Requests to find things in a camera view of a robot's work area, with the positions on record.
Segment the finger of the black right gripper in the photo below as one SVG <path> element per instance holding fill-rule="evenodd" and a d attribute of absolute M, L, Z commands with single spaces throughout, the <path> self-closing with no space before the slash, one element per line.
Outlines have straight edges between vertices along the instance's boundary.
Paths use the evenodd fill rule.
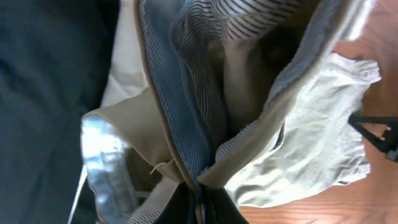
<path fill-rule="evenodd" d="M 386 145 L 384 141 L 384 133 L 382 136 L 377 137 L 368 131 L 362 123 L 370 124 L 385 124 L 388 126 L 397 126 L 397 117 L 385 117 L 385 116 L 357 116 L 351 115 L 348 123 L 357 130 L 363 137 L 365 137 L 373 146 L 379 151 L 386 152 Z"/>

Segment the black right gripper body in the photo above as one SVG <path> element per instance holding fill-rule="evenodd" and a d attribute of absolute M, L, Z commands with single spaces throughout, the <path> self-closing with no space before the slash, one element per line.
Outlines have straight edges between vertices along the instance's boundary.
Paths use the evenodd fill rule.
<path fill-rule="evenodd" d="M 397 162 L 397 126 L 388 126 L 384 131 L 386 158 Z"/>

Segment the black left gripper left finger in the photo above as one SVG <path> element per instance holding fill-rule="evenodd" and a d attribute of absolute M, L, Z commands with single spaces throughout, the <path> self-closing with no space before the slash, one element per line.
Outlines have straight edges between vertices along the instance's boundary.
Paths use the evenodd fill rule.
<path fill-rule="evenodd" d="M 197 224 L 196 193 L 186 184 L 178 185 L 168 204 L 154 224 Z"/>

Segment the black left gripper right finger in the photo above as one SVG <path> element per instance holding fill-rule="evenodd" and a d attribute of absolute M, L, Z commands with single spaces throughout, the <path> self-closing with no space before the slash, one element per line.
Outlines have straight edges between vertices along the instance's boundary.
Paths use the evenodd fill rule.
<path fill-rule="evenodd" d="M 224 188 L 205 188 L 205 224 L 249 224 Z"/>

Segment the khaki green shorts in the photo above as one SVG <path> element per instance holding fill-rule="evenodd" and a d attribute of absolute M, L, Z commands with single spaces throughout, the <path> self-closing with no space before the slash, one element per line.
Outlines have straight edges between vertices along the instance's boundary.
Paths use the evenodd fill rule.
<path fill-rule="evenodd" d="M 370 173 L 348 123 L 380 80 L 372 60 L 334 53 L 362 33 L 374 1 L 133 1 L 147 87 L 97 116 L 126 142 L 139 206 L 154 223 L 178 185 L 224 188 L 267 208 Z"/>

